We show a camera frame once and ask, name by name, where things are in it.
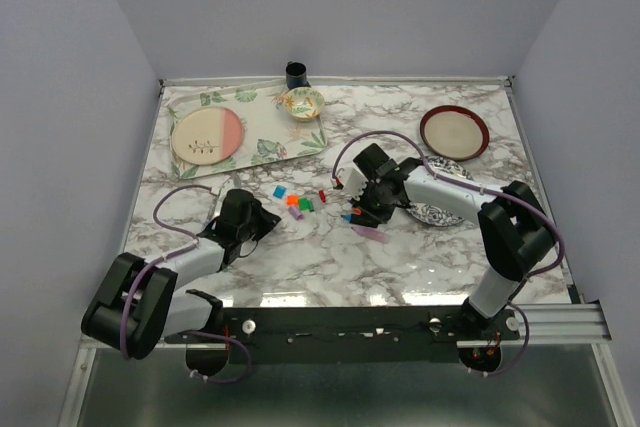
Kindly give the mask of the red rimmed beige plate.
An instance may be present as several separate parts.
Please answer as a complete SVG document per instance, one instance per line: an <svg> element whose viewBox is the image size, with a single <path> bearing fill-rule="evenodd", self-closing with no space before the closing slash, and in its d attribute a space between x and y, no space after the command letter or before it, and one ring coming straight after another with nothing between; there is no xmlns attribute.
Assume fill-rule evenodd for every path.
<svg viewBox="0 0 640 427"><path fill-rule="evenodd" d="M419 133L432 152L454 161L479 157L490 142L485 121L457 105L441 105L429 110L420 121Z"/></svg>

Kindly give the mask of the floral leaf serving tray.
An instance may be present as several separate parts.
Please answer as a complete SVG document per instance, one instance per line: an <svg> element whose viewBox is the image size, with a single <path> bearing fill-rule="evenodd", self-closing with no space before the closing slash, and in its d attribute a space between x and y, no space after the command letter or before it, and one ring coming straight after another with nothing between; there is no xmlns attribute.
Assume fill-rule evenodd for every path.
<svg viewBox="0 0 640 427"><path fill-rule="evenodd" d="M220 88L167 87L162 104L169 118L172 173L180 180L191 180L322 152L328 141L320 117L306 122L295 120L284 107L286 92L283 80ZM180 160L171 147L174 127L187 114L213 106L229 108L240 117L244 126L241 147L226 160L212 165L197 166Z"/></svg>

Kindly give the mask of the blue floral white plate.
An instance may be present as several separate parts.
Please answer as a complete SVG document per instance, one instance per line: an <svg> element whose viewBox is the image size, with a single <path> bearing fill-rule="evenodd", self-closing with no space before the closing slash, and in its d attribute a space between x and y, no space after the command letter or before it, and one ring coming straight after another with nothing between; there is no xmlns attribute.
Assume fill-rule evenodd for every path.
<svg viewBox="0 0 640 427"><path fill-rule="evenodd" d="M440 156L428 156L429 166L438 172L449 174L461 179L473 181L471 174L457 162ZM432 227L452 227L464 222L464 218L442 208L413 203L407 209L407 213L417 221Z"/></svg>

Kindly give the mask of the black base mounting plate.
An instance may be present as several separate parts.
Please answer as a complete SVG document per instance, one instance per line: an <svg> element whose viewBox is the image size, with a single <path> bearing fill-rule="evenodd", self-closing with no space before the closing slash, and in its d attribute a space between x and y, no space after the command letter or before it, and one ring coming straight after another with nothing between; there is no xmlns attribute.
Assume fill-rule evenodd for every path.
<svg viewBox="0 0 640 427"><path fill-rule="evenodd" d="M455 363L460 349L520 338L511 310L475 329L453 305L224 308L214 332L240 341L256 364Z"/></svg>

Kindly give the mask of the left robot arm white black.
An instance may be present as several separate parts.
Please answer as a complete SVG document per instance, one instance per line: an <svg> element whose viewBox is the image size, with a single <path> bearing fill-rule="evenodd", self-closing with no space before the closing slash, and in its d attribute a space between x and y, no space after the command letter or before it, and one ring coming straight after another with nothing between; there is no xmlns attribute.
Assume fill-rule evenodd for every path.
<svg viewBox="0 0 640 427"><path fill-rule="evenodd" d="M201 342L214 340L221 332L222 302L197 289L181 299L175 292L228 267L246 243L259 243L280 222L244 189L229 190L218 214L198 234L160 222L189 242L148 259L119 254L84 313L81 332L136 360L166 336L189 331Z"/></svg>

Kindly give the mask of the purple capped highlighter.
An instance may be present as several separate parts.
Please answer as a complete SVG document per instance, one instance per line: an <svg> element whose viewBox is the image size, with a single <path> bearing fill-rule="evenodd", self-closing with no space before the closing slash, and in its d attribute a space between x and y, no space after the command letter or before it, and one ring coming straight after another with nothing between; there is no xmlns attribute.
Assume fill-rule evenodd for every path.
<svg viewBox="0 0 640 427"><path fill-rule="evenodd" d="M353 225L351 229L359 236L386 244L389 242L390 237L385 232L361 225Z"/></svg>

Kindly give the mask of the purple highlighter cap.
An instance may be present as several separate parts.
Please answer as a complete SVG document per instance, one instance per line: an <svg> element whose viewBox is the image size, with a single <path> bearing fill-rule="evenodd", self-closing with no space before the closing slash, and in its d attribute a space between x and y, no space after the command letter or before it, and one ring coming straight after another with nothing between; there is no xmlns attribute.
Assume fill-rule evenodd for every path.
<svg viewBox="0 0 640 427"><path fill-rule="evenodd" d="M288 210L295 220L301 220L304 218L302 211L299 209L297 205L290 205Z"/></svg>

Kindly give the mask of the floral ceramic bowl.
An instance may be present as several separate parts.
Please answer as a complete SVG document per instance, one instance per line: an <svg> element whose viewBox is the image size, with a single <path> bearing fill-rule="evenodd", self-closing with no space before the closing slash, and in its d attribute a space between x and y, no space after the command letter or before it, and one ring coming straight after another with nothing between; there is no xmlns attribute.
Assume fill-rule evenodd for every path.
<svg viewBox="0 0 640 427"><path fill-rule="evenodd" d="M284 94L284 107L295 120L311 121L322 113L325 107L325 98L314 88L298 87Z"/></svg>

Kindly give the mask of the dark blue mug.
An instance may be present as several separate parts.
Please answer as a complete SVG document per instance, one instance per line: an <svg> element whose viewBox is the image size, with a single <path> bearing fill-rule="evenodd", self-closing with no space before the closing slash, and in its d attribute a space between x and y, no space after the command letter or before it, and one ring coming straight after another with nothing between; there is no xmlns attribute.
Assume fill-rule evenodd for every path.
<svg viewBox="0 0 640 427"><path fill-rule="evenodd" d="M307 78L307 68L301 62L290 61L287 63L285 80L289 90L310 86Z"/></svg>

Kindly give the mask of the blue highlighter cap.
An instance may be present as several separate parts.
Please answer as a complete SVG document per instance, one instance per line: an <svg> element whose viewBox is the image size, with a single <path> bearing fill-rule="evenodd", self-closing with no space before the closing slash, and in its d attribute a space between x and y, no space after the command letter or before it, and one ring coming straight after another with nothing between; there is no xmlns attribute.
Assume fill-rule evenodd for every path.
<svg viewBox="0 0 640 427"><path fill-rule="evenodd" d="M277 185L274 189L273 196L276 198L283 198L286 193L286 188L282 185Z"/></svg>

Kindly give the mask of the pink cream round plate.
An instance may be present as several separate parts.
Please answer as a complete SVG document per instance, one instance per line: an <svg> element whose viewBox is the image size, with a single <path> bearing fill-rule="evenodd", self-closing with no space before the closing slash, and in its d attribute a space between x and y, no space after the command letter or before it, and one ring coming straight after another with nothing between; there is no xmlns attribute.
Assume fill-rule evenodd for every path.
<svg viewBox="0 0 640 427"><path fill-rule="evenodd" d="M197 166L212 165L232 156L242 145L244 126L226 107L204 107L182 118L171 134L176 156Z"/></svg>

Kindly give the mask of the blue capped black highlighter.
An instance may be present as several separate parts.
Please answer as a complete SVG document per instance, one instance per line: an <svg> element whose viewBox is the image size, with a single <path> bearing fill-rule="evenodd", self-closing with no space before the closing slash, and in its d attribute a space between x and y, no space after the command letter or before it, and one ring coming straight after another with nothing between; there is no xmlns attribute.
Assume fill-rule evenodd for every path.
<svg viewBox="0 0 640 427"><path fill-rule="evenodd" d="M375 218L365 214L350 213L342 214L341 217L348 223L354 225L360 225L370 228L377 228L379 225L379 222Z"/></svg>

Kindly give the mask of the aluminium frame rail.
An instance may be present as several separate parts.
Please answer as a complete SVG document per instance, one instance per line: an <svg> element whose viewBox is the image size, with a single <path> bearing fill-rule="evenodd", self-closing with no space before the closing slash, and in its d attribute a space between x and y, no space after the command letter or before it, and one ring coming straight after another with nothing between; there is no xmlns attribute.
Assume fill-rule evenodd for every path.
<svg viewBox="0 0 640 427"><path fill-rule="evenodd" d="M611 339L597 304L511 306L491 320L455 305L236 308L194 293L157 308L138 305L127 319L121 317L122 307L100 304L88 310L81 330L114 348L126 339L135 358L146 356L162 339L187 342L207 333L227 334L247 345L268 337L333 341L403 334L460 346L524 339L542 345L597 344Z"/></svg>

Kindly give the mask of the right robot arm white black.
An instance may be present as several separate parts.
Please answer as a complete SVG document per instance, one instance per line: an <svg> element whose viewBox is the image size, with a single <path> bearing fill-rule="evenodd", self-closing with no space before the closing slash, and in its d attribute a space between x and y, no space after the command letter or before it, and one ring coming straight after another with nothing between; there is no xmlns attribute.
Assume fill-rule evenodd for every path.
<svg viewBox="0 0 640 427"><path fill-rule="evenodd" d="M559 242L525 183L483 187L431 172L417 158L397 163L375 143L362 150L354 163L346 187L356 208L374 225L388 222L397 208L410 210L424 204L480 229L489 268L463 302L459 317L462 331L471 338L483 338L494 330L496 316Z"/></svg>

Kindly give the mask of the light blue clear pen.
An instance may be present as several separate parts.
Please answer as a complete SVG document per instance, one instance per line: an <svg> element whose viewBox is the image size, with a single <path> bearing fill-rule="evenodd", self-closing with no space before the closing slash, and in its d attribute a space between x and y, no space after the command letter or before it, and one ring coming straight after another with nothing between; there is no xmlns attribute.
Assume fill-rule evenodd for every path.
<svg viewBox="0 0 640 427"><path fill-rule="evenodd" d="M205 216L205 220L202 225L203 228L206 228L219 214L219 207L221 206L221 202L222 202L221 195L220 194L215 195L214 200L210 205L209 210L207 211L207 214Z"/></svg>

